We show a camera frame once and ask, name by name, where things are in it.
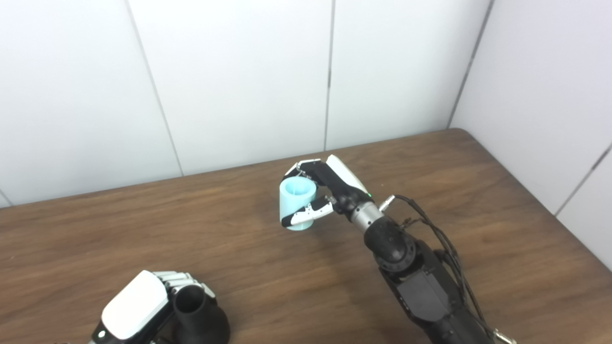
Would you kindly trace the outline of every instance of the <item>silver cylinder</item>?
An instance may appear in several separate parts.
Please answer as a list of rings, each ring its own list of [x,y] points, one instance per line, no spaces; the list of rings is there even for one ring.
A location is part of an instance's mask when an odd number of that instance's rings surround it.
[[[351,222],[357,226],[361,233],[370,227],[374,221],[383,217],[384,214],[378,210],[374,202],[363,202],[351,214]]]

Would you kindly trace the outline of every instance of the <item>robotic hand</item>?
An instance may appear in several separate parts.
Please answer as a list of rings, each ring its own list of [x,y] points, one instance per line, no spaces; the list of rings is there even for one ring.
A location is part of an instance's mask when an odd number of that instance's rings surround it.
[[[285,173],[303,176],[332,196],[322,196],[281,219],[284,227],[315,220],[336,212],[364,234],[365,246],[374,254],[380,273],[393,291],[408,318],[421,327],[434,344],[492,344],[495,340],[516,344],[490,328],[484,320],[469,283],[463,275],[457,251],[448,237],[434,226],[424,211],[411,199],[392,195],[380,207],[357,177],[334,155],[327,162],[303,160]],[[383,212],[394,200],[407,202],[420,215],[402,226]],[[404,229],[421,221],[432,228],[444,250],[432,250]],[[443,264],[450,267],[453,277]],[[467,296],[478,315],[470,311]]]
[[[155,343],[174,315],[179,344],[229,340],[227,318],[208,286],[186,272],[142,271],[106,305],[89,344]]]

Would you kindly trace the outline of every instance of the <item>wall seam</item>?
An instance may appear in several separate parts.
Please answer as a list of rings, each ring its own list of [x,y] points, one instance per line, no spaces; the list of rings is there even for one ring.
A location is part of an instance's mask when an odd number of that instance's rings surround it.
[[[582,185],[584,185],[584,183],[589,179],[589,177],[591,177],[591,174],[593,173],[593,171],[595,171],[595,169],[599,166],[599,164],[605,159],[605,157],[608,155],[608,153],[610,153],[610,151],[612,150],[612,143],[606,148],[606,150],[602,153],[602,155],[599,156],[599,158],[597,158],[597,161],[595,162],[595,164],[593,164],[593,166],[591,167],[591,169],[586,173],[586,175],[580,180],[580,182],[578,183],[578,185],[576,185],[576,187],[574,188],[574,190],[572,190],[572,192],[570,193],[570,195],[567,197],[567,199],[561,204],[561,206],[559,207],[559,209],[554,212],[554,216],[557,217],[559,216],[559,214],[561,213],[561,211],[563,211],[563,209],[570,203],[570,201],[572,200],[572,198],[578,193],[578,191],[580,190],[580,188],[582,188]]]
[[[14,206],[13,202],[11,202],[8,197],[6,197],[6,194],[1,189],[0,189],[0,197],[4,198],[6,200],[6,203],[9,204],[9,206]]]
[[[151,86],[153,87],[153,93],[155,94],[155,99],[157,99],[157,105],[159,106],[159,110],[162,114],[163,123],[166,126],[166,131],[168,132],[168,137],[170,138],[170,145],[172,145],[172,150],[174,152],[174,157],[176,158],[176,163],[179,166],[179,171],[181,172],[181,176],[185,176],[185,173],[183,172],[183,167],[181,165],[181,160],[179,159],[179,153],[177,152],[176,145],[174,144],[174,138],[172,137],[172,131],[170,130],[170,125],[168,124],[166,113],[163,110],[162,100],[159,97],[159,92],[157,91],[157,85],[155,85],[155,79],[153,78],[153,73],[151,71],[151,65],[149,64],[147,54],[144,51],[143,41],[140,38],[140,32],[138,30],[138,26],[136,25],[136,19],[134,18],[134,14],[132,13],[132,7],[130,6],[129,0],[124,0],[124,2],[125,2],[125,8],[127,9],[128,16],[130,17],[130,21],[132,22],[132,27],[136,35],[136,40],[138,41],[138,46],[140,47],[140,52],[144,59],[144,65],[146,66],[147,73],[149,74],[149,80],[151,81]]]
[[[327,150],[327,127],[329,123],[329,93],[332,88],[332,53],[334,52],[334,21],[336,0],[332,0],[332,21],[329,33],[329,61],[327,65],[327,99],[325,101],[325,135],[323,136],[323,151]]]
[[[472,63],[474,62],[474,58],[476,57],[476,52],[478,51],[478,47],[480,46],[480,40],[482,39],[482,35],[485,32],[485,28],[487,27],[487,22],[489,21],[489,16],[491,15],[491,11],[493,10],[493,4],[495,0],[489,1],[489,6],[487,7],[487,12],[485,13],[485,19],[482,21],[482,25],[480,27],[480,32],[478,32],[478,38],[476,38],[476,44],[474,44],[474,49],[472,50],[472,56],[469,59],[468,68],[463,75],[463,80],[461,81],[461,86],[459,86],[459,92],[457,93],[457,98],[455,99],[455,103],[453,104],[453,108],[450,111],[449,121],[446,125],[446,129],[450,128],[450,124],[455,117],[455,112],[457,110],[457,106],[459,105],[459,100],[461,99],[461,95],[463,93],[463,88],[465,87],[466,82],[468,81],[468,75],[470,70],[472,69]]]

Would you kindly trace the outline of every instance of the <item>black cup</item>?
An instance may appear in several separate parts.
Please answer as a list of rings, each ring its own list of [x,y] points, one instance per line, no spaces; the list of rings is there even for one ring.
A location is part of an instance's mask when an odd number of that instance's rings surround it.
[[[225,312],[202,287],[181,288],[174,297],[174,312],[179,322],[174,329],[177,344],[227,344],[230,340]]]

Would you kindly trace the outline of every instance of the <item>light blue cup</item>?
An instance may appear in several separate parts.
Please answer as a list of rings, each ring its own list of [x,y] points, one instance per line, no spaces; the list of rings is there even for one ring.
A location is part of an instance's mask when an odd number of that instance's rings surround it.
[[[316,184],[305,177],[290,177],[280,183],[280,219],[295,213],[301,207],[315,200]],[[288,227],[293,231],[305,230],[312,226],[313,221]]]

